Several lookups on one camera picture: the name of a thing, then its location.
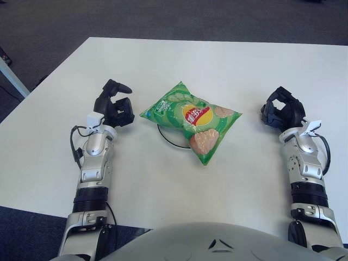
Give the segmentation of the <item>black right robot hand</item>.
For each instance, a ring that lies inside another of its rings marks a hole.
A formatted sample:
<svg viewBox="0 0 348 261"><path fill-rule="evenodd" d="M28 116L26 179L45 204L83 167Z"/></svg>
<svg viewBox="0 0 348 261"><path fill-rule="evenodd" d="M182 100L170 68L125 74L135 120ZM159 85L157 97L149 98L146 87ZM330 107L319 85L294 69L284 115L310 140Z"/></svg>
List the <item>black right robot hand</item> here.
<svg viewBox="0 0 348 261"><path fill-rule="evenodd" d="M274 106L275 100L284 103L285 106L282 109L277 109ZM281 132L294 127L302 127L302 121L306 116L302 103L282 86L269 96L260 111L263 123L277 128Z"/></svg>

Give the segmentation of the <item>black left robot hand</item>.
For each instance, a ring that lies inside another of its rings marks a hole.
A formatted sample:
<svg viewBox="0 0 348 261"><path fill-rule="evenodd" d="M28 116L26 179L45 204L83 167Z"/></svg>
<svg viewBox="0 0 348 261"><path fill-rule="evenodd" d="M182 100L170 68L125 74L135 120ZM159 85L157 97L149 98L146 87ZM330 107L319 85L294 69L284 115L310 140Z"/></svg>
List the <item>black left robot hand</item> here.
<svg viewBox="0 0 348 261"><path fill-rule="evenodd" d="M111 98L116 96L118 92L131 94L132 90L122 83L109 79L94 105L94 112L104 115L103 124L113 128L131 124L135 118L129 98L126 97L114 103L111 101Z"/></svg>

